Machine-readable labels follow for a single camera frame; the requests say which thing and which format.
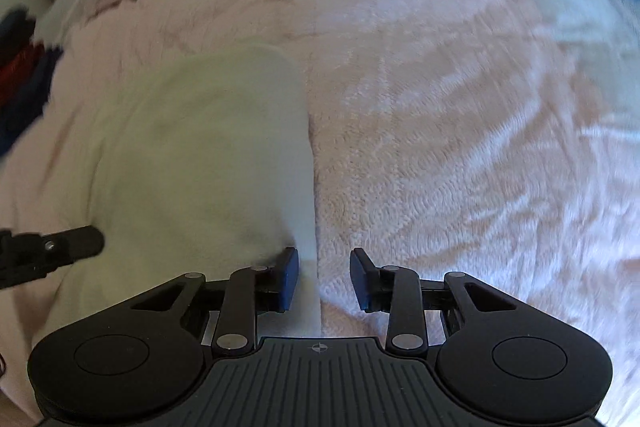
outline fuzzy texture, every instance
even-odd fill
[[[44,119],[0,179],[0,225],[61,228],[49,173],[105,86],[260,36],[305,75],[322,332],[384,332],[357,310],[353,247],[423,278],[466,271],[601,342],[615,375],[599,418],[637,425],[639,129],[553,35],[533,0],[123,0],[71,33]],[[24,360],[53,299],[43,284],[0,295]]]

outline dark blue fabric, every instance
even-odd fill
[[[38,61],[31,77],[4,106],[0,113],[0,156],[6,154],[15,141],[37,118],[49,100],[51,79],[62,50],[47,50]]]
[[[0,68],[4,68],[25,47],[36,27],[36,21],[27,19],[24,8],[5,14],[0,22]]]

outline bed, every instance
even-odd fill
[[[354,247],[424,279],[463,270],[596,338],[614,364],[598,418],[637,425],[638,7],[637,0],[54,4],[63,20],[49,20],[40,35],[62,43],[65,56],[44,117],[6,158],[0,226],[47,233],[99,220],[76,190],[76,169],[79,151],[96,149],[96,135],[86,133],[107,97],[133,89],[139,71],[258,39],[295,61],[306,90],[314,202],[305,208],[313,206],[315,220],[301,225],[313,243],[303,276],[317,281],[305,306],[318,316],[298,333],[383,334],[385,317],[365,316],[353,298],[346,260]],[[124,281],[120,293],[89,279],[89,261],[0,293],[10,325],[0,331],[0,351],[14,368],[0,387],[32,419],[38,411],[20,361],[47,332],[98,303],[166,278],[137,255],[135,266],[153,274],[142,282],[133,269],[101,265],[104,280]],[[222,279],[233,268],[202,271]],[[85,298],[89,287],[99,288],[97,298]],[[442,339],[436,317],[429,328],[434,343]]]

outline black clamp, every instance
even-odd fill
[[[376,267],[362,248],[351,252],[350,272],[360,308],[389,313],[385,350],[426,359],[446,389],[489,417],[564,421],[595,413],[609,389],[611,361],[599,343],[466,273],[420,280]],[[425,310],[440,310],[441,346],[428,346]]]
[[[186,273],[54,331],[29,360],[38,405],[56,418],[100,425],[162,409],[216,360],[254,351],[257,315],[288,311],[297,281],[298,251],[286,248],[272,267],[210,282]],[[210,311],[220,315],[211,346],[201,346]]]
[[[42,279],[61,266],[98,255],[104,236],[95,227],[40,235],[0,230],[0,289]]]

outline ribbed black plate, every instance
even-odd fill
[[[265,339],[215,363],[187,400],[136,427],[489,427],[452,402],[418,360],[375,339]],[[598,425],[587,419],[575,427]],[[43,427],[63,427],[47,420]]]

